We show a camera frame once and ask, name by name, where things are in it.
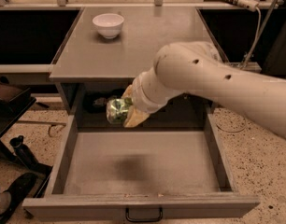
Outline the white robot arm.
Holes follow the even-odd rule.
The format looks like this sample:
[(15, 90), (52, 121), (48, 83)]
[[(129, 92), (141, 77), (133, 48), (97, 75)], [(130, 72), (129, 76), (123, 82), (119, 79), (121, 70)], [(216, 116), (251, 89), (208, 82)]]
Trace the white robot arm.
[(286, 80), (232, 68), (216, 60), (207, 42), (162, 47), (153, 67), (135, 78), (124, 95), (133, 105), (123, 125), (132, 128), (183, 93), (222, 105), (286, 139)]

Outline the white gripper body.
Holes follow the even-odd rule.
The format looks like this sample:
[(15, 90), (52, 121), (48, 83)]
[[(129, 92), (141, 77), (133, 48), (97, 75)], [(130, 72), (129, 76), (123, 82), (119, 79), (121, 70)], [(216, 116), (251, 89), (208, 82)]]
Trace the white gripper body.
[(166, 106), (168, 101), (181, 95), (181, 91), (167, 88), (156, 76), (154, 68), (137, 76), (131, 88), (136, 109), (153, 114)]

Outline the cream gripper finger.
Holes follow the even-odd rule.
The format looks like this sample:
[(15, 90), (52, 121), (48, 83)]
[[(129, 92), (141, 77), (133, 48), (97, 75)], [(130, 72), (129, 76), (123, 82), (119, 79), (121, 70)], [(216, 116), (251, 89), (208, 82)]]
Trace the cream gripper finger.
[(146, 112), (140, 111), (133, 105), (130, 106), (127, 114), (127, 118), (123, 123), (125, 128), (135, 128), (142, 122), (144, 122), (150, 115)]
[(132, 86), (129, 85), (126, 90), (124, 91), (122, 98), (127, 98), (132, 96)]

